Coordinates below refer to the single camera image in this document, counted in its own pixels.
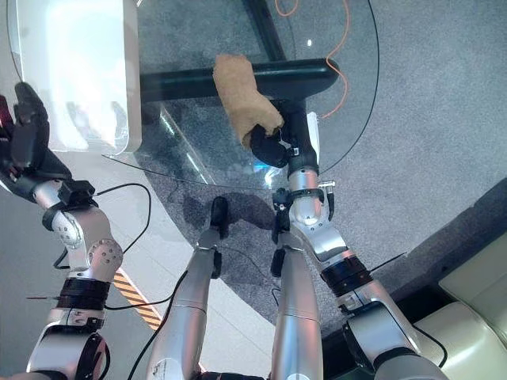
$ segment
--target yellow and black warning stripe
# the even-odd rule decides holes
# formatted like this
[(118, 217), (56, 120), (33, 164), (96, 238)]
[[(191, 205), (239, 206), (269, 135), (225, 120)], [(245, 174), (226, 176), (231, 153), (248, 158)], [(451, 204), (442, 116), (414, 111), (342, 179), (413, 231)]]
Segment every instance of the yellow and black warning stripe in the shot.
[[(139, 305), (142, 303), (148, 303), (137, 287), (132, 281), (125, 275), (125, 272), (120, 268), (114, 275), (112, 281), (116, 289), (128, 300), (131, 305)], [(160, 326), (162, 320), (158, 311), (152, 306), (138, 306), (134, 308), (137, 310), (141, 318), (153, 329), (156, 330)]]

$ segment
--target white panel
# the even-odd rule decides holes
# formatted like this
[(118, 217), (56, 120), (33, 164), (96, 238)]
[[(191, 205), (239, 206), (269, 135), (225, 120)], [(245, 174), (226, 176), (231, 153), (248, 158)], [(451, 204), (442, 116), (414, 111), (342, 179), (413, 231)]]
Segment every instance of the white panel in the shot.
[(51, 123), (52, 150), (118, 154), (140, 144), (132, 0), (17, 0), (21, 75)]
[(452, 297), (479, 313), (507, 344), (507, 234), (440, 281)]
[[(454, 302), (415, 324), (440, 341), (448, 352), (443, 366), (450, 380), (505, 380), (507, 350), (480, 316), (461, 302)], [(419, 335), (424, 357), (439, 364), (442, 349)]]

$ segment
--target gray carpet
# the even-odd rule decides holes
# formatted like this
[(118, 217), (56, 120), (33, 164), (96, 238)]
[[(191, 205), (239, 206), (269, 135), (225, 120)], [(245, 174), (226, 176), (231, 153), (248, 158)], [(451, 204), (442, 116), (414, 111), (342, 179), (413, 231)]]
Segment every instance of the gray carpet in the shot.
[[(344, 17), (339, 2), (311, 4), (302, 3), (291, 19), (274, 17), (290, 58), (322, 56), (341, 35)], [(373, 1), (372, 5), (380, 53), (372, 118), (350, 154), (322, 175), (337, 180), (334, 224), (369, 268), (400, 253), (410, 257), (507, 173), (503, 74), (507, 3)], [(324, 168), (347, 151), (368, 117), (376, 75), (375, 35), (368, 15), (366, 1), (351, 2), (351, 33), (337, 56), (351, 91), (346, 106), (321, 123)], [(306, 50), (309, 38), (318, 48), (311, 53)], [(143, 72), (212, 66), (220, 52), (265, 60), (240, 1), (144, 2), (139, 9), (139, 39)], [(310, 101), (309, 110), (331, 109), (340, 94), (337, 83), (328, 94)], [(227, 133), (227, 119), (216, 99), (164, 105), (199, 147), (203, 162), (217, 173), (225, 173), (231, 164), (221, 161), (224, 154), (245, 157), (230, 136), (220, 140), (209, 133), (212, 127)], [(143, 167), (178, 176), (181, 165), (174, 167), (174, 150), (159, 133), (155, 127), (143, 129), (144, 143), (136, 157)], [(204, 228), (213, 197), (225, 194), (238, 222), (224, 245), (239, 252), (223, 248), (223, 279), (273, 321), (270, 191), (179, 183), (156, 174), (148, 178), (190, 241)], [(431, 262), (433, 253), (424, 254)], [(404, 268), (403, 276), (389, 272), (384, 280), (393, 279), (389, 288), (396, 291), (420, 279), (424, 270), (414, 264)], [(314, 275), (326, 335), (341, 322), (334, 298)]]

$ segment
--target black glove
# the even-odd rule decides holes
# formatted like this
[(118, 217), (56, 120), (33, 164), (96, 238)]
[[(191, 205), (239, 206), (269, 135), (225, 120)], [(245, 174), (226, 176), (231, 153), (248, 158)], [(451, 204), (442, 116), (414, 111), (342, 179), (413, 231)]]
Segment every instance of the black glove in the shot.
[(256, 125), (250, 132), (250, 148), (259, 160), (270, 166), (283, 168), (288, 163), (288, 152), (280, 144), (280, 131), (266, 137), (266, 130)]
[(16, 123), (0, 95), (0, 182), (13, 194), (34, 202), (38, 184), (72, 175), (48, 148), (48, 113), (42, 100), (27, 83), (18, 83), (14, 89)]

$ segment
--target black clamp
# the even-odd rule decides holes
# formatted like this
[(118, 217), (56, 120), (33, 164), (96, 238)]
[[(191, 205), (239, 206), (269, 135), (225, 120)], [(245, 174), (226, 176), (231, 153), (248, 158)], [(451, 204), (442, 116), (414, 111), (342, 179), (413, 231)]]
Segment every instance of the black clamp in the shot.
[(324, 191), (321, 188), (304, 188), (303, 190), (291, 192), (291, 203), (304, 196), (317, 196), (320, 203), (324, 203)]
[(273, 193), (273, 207), (275, 208), (275, 221), (271, 238), (278, 244), (278, 234), (291, 229), (291, 221), (288, 212), (292, 205), (291, 192), (285, 188), (279, 188)]
[(60, 202), (49, 207), (42, 215), (42, 225), (53, 231), (52, 223), (58, 211), (85, 210), (90, 206), (98, 207), (93, 200), (95, 188), (87, 180), (65, 180), (58, 190)]

